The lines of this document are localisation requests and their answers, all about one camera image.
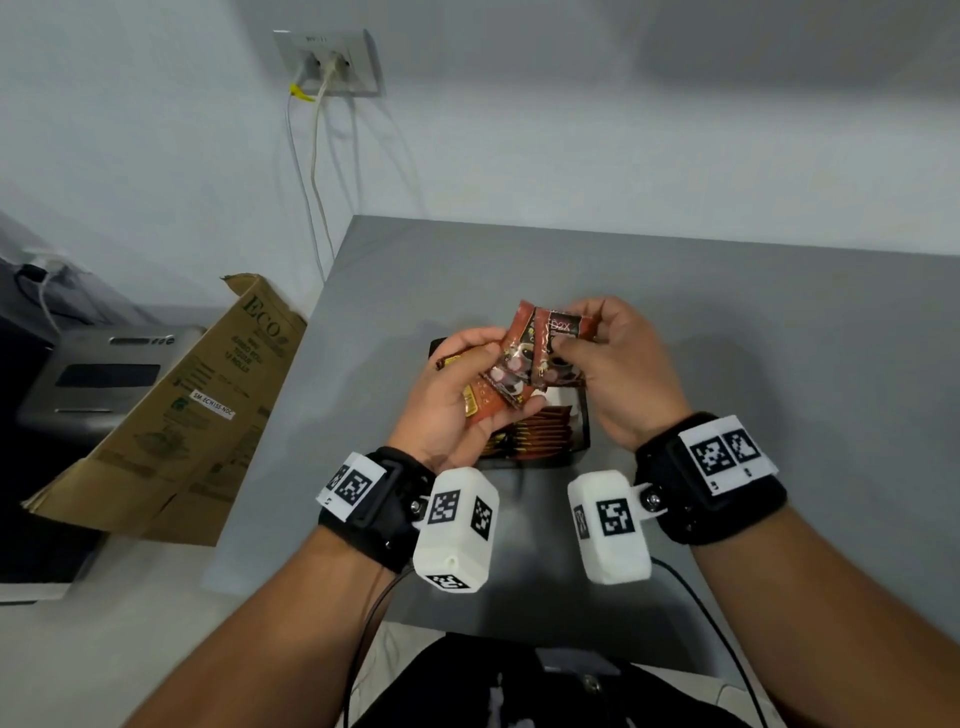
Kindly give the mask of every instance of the black wrist strap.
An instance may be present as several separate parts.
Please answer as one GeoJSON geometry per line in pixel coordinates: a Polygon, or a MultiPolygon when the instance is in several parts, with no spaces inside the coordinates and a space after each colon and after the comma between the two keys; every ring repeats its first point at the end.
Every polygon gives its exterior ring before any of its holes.
{"type": "Polygon", "coordinates": [[[679,544],[702,546],[730,538],[786,503],[786,490],[773,475],[715,496],[680,439],[681,432],[717,418],[698,412],[661,433],[636,451],[635,485],[649,483],[640,494],[663,532],[679,544]]]}
{"type": "Polygon", "coordinates": [[[386,470],[346,522],[327,510],[318,523],[394,573],[413,557],[420,532],[414,523],[423,518],[436,476],[402,450],[380,448],[367,455],[386,470]]]}

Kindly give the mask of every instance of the cardboard box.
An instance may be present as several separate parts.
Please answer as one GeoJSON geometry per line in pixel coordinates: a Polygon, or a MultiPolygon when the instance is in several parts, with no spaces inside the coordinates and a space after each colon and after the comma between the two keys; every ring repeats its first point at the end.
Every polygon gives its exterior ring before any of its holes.
{"type": "Polygon", "coordinates": [[[138,538],[217,543],[306,330],[262,277],[224,281],[236,303],[27,510],[138,538]]]}

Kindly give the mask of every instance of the wall plate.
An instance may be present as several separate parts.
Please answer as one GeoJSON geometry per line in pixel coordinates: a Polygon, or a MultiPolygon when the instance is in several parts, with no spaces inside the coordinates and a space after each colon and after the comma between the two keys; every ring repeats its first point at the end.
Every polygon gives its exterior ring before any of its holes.
{"type": "MultiPolygon", "coordinates": [[[[327,93],[346,96],[374,96],[379,93],[371,54],[371,38],[366,31],[343,31],[337,33],[301,33],[299,31],[274,31],[276,47],[293,81],[302,71],[305,61],[323,62],[331,53],[341,54],[348,63],[345,79],[334,77],[327,93]]],[[[300,89],[313,96],[320,88],[321,69],[316,63],[307,65],[306,78],[300,89]]]]}

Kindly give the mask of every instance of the white label sticker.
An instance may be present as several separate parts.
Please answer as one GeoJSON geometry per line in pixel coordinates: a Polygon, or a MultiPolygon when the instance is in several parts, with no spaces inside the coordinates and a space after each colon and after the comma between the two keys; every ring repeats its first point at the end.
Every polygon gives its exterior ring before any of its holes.
{"type": "Polygon", "coordinates": [[[685,430],[680,439],[715,496],[779,472],[734,415],[685,430]]]}
{"type": "Polygon", "coordinates": [[[214,412],[216,412],[218,415],[220,415],[226,420],[232,420],[233,415],[236,414],[236,412],[234,412],[232,409],[230,409],[229,407],[223,406],[215,399],[208,397],[199,389],[193,390],[193,394],[190,395],[190,399],[198,401],[204,407],[206,407],[207,409],[213,410],[214,412]]]}
{"type": "Polygon", "coordinates": [[[340,470],[324,485],[317,502],[341,521],[346,521],[357,503],[386,474],[386,469],[359,452],[352,452],[340,470]]]}

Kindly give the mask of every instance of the right hand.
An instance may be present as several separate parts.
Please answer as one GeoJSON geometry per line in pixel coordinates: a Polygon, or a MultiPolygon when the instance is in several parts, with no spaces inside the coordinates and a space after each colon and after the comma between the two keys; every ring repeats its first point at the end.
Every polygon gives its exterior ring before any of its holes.
{"type": "Polygon", "coordinates": [[[617,298],[568,309],[600,319],[595,342],[556,336],[553,349],[583,370],[593,414],[618,445],[635,450],[692,414],[653,325],[617,298]]]}

